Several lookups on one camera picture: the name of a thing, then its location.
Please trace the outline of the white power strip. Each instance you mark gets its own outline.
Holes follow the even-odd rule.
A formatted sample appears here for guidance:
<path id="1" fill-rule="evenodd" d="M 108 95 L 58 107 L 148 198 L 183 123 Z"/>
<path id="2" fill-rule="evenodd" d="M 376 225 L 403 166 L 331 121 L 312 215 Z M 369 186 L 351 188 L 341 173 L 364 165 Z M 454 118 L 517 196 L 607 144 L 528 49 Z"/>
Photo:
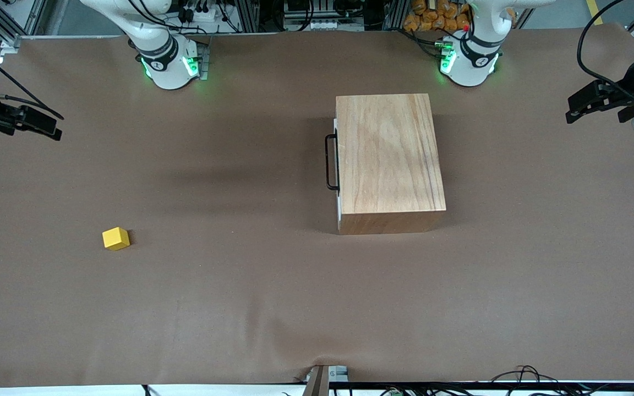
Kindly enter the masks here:
<path id="1" fill-rule="evenodd" d="M 221 20 L 216 0 L 181 0 L 178 2 L 181 23 L 214 23 Z"/>

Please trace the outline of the white-front drawer with black handle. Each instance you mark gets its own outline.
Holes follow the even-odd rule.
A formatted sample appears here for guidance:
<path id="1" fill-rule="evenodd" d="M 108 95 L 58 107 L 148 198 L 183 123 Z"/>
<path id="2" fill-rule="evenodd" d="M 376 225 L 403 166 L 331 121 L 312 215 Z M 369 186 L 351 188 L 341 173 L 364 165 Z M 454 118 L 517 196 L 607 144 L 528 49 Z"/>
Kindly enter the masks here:
<path id="1" fill-rule="evenodd" d="M 324 138 L 325 185 L 336 195 L 337 229 L 341 229 L 342 204 L 340 193 L 340 169 L 338 153 L 338 122 L 333 118 L 332 132 Z"/>

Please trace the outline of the light wooden drawer cabinet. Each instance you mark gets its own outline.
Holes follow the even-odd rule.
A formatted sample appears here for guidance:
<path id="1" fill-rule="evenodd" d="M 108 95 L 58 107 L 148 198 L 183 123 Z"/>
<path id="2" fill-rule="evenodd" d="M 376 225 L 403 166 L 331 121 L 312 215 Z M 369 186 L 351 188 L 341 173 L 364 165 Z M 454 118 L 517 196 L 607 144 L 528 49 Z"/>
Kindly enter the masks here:
<path id="1" fill-rule="evenodd" d="M 341 235 L 425 233 L 447 211 L 430 97 L 336 97 L 333 190 Z"/>

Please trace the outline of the yellow cube block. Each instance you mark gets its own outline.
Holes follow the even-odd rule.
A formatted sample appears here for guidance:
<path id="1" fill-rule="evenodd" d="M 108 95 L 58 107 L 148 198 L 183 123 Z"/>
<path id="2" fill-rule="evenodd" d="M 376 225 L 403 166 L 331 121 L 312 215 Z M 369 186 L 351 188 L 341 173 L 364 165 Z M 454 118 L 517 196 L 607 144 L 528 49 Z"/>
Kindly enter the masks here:
<path id="1" fill-rule="evenodd" d="M 130 235 L 126 229 L 115 227 L 103 231 L 102 241 L 106 250 L 118 251 L 131 246 Z"/>

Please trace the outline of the pile of orange lumpy items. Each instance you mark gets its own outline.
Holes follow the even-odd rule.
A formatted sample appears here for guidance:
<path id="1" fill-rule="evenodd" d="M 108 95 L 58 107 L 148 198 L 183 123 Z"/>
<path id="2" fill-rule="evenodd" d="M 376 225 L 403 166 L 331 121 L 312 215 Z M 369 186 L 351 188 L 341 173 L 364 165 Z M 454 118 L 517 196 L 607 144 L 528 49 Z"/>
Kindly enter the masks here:
<path id="1" fill-rule="evenodd" d="M 402 28 L 415 31 L 466 31 L 474 16 L 465 0 L 410 0 L 410 11 Z"/>

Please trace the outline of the metal table edge bracket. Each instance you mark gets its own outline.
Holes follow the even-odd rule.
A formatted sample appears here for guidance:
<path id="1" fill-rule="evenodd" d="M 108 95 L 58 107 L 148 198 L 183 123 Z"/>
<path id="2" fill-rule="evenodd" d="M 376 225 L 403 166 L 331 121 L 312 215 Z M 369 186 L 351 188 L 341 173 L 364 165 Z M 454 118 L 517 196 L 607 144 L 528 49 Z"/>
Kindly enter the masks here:
<path id="1" fill-rule="evenodd" d="M 306 375 L 302 396 L 339 396 L 333 383 L 348 383 L 349 369 L 344 365 L 317 365 Z"/>

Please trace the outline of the aluminium frame post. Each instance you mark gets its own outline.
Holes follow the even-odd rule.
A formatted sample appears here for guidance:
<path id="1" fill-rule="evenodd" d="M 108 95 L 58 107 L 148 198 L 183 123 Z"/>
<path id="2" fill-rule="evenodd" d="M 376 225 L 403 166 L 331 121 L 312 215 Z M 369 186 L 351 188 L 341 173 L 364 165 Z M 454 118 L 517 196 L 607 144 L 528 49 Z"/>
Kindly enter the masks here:
<path id="1" fill-rule="evenodd" d="M 257 33 L 259 28 L 261 0 L 234 0 L 244 33 Z"/>
<path id="2" fill-rule="evenodd" d="M 402 29 L 403 21 L 410 11 L 409 0 L 384 0 L 384 6 L 382 30 Z"/>

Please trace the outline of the brown table cover sheet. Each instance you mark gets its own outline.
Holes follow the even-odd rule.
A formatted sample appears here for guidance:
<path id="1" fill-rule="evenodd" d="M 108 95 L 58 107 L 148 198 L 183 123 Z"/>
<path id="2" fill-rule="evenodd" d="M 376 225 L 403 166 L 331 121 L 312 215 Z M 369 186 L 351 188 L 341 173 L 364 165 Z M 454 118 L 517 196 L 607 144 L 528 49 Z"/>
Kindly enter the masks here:
<path id="1" fill-rule="evenodd" d="M 0 134 L 0 388 L 634 381 L 634 131 L 567 124 L 580 31 L 518 30 L 464 89 L 396 32 L 214 38 L 158 89 L 124 38 L 37 38 L 3 67 L 64 115 Z M 428 93 L 447 211 L 341 236 L 324 137 L 342 95 Z M 131 246 L 106 250 L 121 227 Z"/>

